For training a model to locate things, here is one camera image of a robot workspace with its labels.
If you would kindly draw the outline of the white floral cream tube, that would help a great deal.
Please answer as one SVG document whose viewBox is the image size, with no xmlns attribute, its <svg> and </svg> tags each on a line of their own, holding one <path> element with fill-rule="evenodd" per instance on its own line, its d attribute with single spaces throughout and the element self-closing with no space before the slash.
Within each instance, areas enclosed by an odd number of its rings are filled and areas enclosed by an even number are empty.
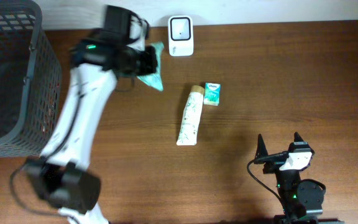
<svg viewBox="0 0 358 224">
<path fill-rule="evenodd" d="M 195 146 L 197 143 L 198 128 L 203 109 L 204 88 L 199 85 L 191 87 L 177 139 L 177 146 Z"/>
</svg>

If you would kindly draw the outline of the teal wipes packet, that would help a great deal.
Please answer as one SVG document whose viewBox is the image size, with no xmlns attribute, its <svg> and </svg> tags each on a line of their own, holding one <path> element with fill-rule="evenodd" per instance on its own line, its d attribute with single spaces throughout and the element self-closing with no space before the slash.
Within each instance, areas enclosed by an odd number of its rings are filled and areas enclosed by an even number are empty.
<svg viewBox="0 0 358 224">
<path fill-rule="evenodd" d="M 164 44 L 163 42 L 154 42 L 151 43 L 150 46 L 155 49 L 155 55 L 157 59 L 156 72 L 145 76 L 138 76 L 137 78 L 143 83 L 145 83 L 146 85 L 158 91 L 163 91 L 164 88 L 163 88 L 163 81 L 161 77 L 161 54 L 164 50 Z"/>
</svg>

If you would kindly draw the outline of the small green tissue pack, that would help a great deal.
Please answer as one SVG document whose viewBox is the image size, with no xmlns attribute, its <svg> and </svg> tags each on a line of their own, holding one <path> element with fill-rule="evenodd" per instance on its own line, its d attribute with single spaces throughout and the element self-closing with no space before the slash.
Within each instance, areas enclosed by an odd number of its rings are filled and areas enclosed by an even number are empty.
<svg viewBox="0 0 358 224">
<path fill-rule="evenodd" d="M 220 84 L 205 83 L 203 103 L 205 105 L 218 106 L 220 103 L 220 91 Z"/>
</svg>

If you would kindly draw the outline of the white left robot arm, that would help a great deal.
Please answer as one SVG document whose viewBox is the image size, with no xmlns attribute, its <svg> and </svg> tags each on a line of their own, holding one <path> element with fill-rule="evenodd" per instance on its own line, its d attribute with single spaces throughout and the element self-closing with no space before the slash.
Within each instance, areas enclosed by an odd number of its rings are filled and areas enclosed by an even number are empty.
<svg viewBox="0 0 358 224">
<path fill-rule="evenodd" d="M 118 80 L 156 72 L 156 51 L 145 43 L 149 30 L 135 12 L 106 7 L 103 26 L 70 51 L 70 86 L 52 137 L 22 166 L 38 198 L 70 223 L 106 223 L 101 179 L 88 170 L 92 143 Z"/>
</svg>

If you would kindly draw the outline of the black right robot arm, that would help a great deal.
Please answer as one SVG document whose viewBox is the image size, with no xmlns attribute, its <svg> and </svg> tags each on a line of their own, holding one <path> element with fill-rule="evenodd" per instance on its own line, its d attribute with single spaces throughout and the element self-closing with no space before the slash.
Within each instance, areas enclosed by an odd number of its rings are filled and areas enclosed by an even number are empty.
<svg viewBox="0 0 358 224">
<path fill-rule="evenodd" d="M 320 219 L 323 214 L 326 186 L 313 179 L 302 179 L 300 172 L 311 165 L 314 150 L 298 132 L 286 151 L 269 154 L 261 134 L 258 135 L 255 157 L 247 164 L 249 175 L 273 193 L 283 208 L 275 215 L 274 223 L 342 223 L 338 219 Z M 251 164 L 262 164 L 264 174 L 273 174 L 277 191 L 274 192 L 250 171 Z"/>
</svg>

